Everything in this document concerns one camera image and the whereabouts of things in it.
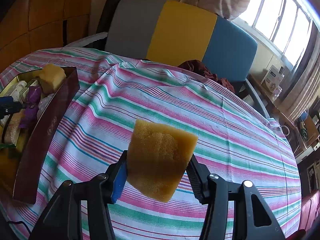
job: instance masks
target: yellow backrest panel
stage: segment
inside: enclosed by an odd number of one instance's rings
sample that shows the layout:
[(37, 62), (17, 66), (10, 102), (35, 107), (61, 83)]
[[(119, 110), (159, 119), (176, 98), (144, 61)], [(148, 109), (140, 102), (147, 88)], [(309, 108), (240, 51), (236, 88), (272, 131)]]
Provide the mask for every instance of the yellow backrest panel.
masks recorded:
[(178, 66), (186, 60), (202, 60), (217, 15), (198, 7), (169, 0), (148, 48), (147, 59)]

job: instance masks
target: window pane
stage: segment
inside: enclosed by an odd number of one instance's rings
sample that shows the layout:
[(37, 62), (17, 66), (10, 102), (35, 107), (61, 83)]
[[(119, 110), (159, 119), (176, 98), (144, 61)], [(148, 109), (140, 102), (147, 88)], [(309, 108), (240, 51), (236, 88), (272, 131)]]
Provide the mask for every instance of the window pane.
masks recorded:
[(246, 21), (250, 26), (252, 26), (254, 19), (256, 18), (261, 0), (250, 0), (248, 8), (245, 12), (240, 14), (240, 18)]
[(264, 0), (263, 7), (256, 24), (256, 29), (268, 39), (271, 38), (273, 29), (280, 15), (282, 0)]
[(285, 46), (288, 43), (294, 24), (294, 19), (296, 17), (296, 12), (297, 5), (295, 4), (295, 2), (292, 0), (287, 0), (282, 21), (280, 23), (276, 38), (273, 42), (282, 52), (284, 52)]
[(292, 65), (296, 65), (301, 52), (307, 44), (309, 21), (306, 18), (305, 14), (298, 10), (298, 17), (296, 25), (292, 33), (291, 40), (289, 45), (284, 53), (287, 59), (291, 62)]

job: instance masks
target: crumpled dark red fabric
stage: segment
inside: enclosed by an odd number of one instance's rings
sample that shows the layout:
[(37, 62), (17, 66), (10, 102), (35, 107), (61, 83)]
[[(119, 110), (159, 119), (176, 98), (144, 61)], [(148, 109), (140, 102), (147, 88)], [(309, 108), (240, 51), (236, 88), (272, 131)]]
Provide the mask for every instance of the crumpled dark red fabric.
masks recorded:
[(228, 79), (226, 78), (218, 79), (218, 76), (216, 74), (212, 74), (210, 70), (207, 69), (207, 67), (197, 59), (187, 60), (184, 63), (180, 64), (178, 68), (183, 68), (185, 70), (189, 70), (205, 78), (209, 78), (217, 82), (218, 84), (222, 85), (223, 87), (227, 88), (232, 93), (235, 93), (235, 90), (233, 86), (230, 84), (230, 82), (228, 81)]

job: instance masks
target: window frame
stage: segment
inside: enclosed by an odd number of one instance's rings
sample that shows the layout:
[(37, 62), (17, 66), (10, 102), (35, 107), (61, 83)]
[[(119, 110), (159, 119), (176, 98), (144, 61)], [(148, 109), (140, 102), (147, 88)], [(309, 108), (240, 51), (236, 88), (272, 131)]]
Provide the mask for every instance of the window frame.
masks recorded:
[[(281, 7), (281, 13), (278, 17), (278, 20), (276, 22), (276, 25), (274, 27), (274, 30), (272, 32), (272, 35), (271, 35), (271, 38), (269, 39), (268, 37), (266, 37), (262, 32), (260, 32), (258, 29), (255, 28), (257, 22), (258, 22), (258, 19), (259, 19), (259, 16), (261, 14), (261, 11), (262, 11), (262, 7), (263, 7), (263, 4), (265, 2), (265, 0), (261, 0), (260, 2), (260, 6), (259, 6), (259, 9), (258, 9), (258, 12), (257, 12), (257, 15), (254, 19), (254, 22), (253, 24), (250, 26), (248, 25), (250, 28), (252, 28), (255, 32), (258, 33), (258, 35), (254, 35), (254, 33), (252, 33), (254, 36), (262, 36), (264, 38), (264, 40), (267, 40), (268, 43), (278, 52), (277, 54), (279, 54), (279, 56), (281, 57), (281, 60), (285, 63), (285, 65), (289, 68), (289, 70), (291, 71), (295, 71), (300, 63), (300, 60), (304, 54), (304, 51), (305, 51), (305, 48), (303, 49), (303, 51), (301, 52), (300, 54), (300, 57), (299, 59), (297, 60), (297, 63), (295, 66), (292, 65), (291, 62), (289, 62), (289, 60), (286, 58), (286, 56), (284, 55), (287, 48), (288, 48), (288, 45), (290, 43), (290, 40), (292, 38), (292, 34), (293, 34), (293, 31), (294, 31), (294, 28), (295, 28), (295, 25), (296, 25), (296, 21), (297, 21), (297, 18), (298, 18), (298, 11), (299, 9), (304, 13), (304, 15), (306, 16), (307, 20), (309, 21), (309, 27), (308, 27), (308, 36), (309, 36), (309, 33), (310, 33), (310, 30), (311, 30), (311, 25), (312, 25), (312, 19), (311, 19), (311, 16), (308, 15), (304, 8), (297, 2), (297, 0), (292, 0), (296, 5), (297, 5), (297, 10), (296, 10), (296, 16), (295, 16), (295, 19), (294, 19), (294, 23), (293, 23), (293, 27), (292, 27), (292, 30), (291, 30), (291, 33), (290, 33), (290, 36), (289, 36), (289, 39), (287, 41), (287, 44), (285, 46), (285, 49), (284, 51), (282, 52), (274, 43), (273, 41), (275, 40), (276, 38), (276, 35), (278, 33), (278, 30), (279, 30), (279, 27), (280, 27), (280, 24), (281, 24), (281, 21), (282, 21), (282, 18), (283, 18), (283, 15), (284, 15), (284, 9), (285, 9), (285, 5), (286, 5), (286, 1), (287, 0), (284, 0), (283, 3), (282, 3), (282, 7)], [(240, 25), (242, 28), (244, 28), (244, 26), (242, 26), (242, 24), (238, 21), (235, 21), (236, 24)]]

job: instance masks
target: window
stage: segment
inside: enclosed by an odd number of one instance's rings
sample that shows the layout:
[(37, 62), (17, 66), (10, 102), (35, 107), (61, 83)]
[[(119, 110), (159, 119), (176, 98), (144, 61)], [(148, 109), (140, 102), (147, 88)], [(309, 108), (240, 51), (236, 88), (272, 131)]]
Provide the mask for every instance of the window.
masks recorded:
[(239, 18), (267, 38), (293, 69), (308, 44), (311, 26), (303, 8), (296, 0), (250, 0)]

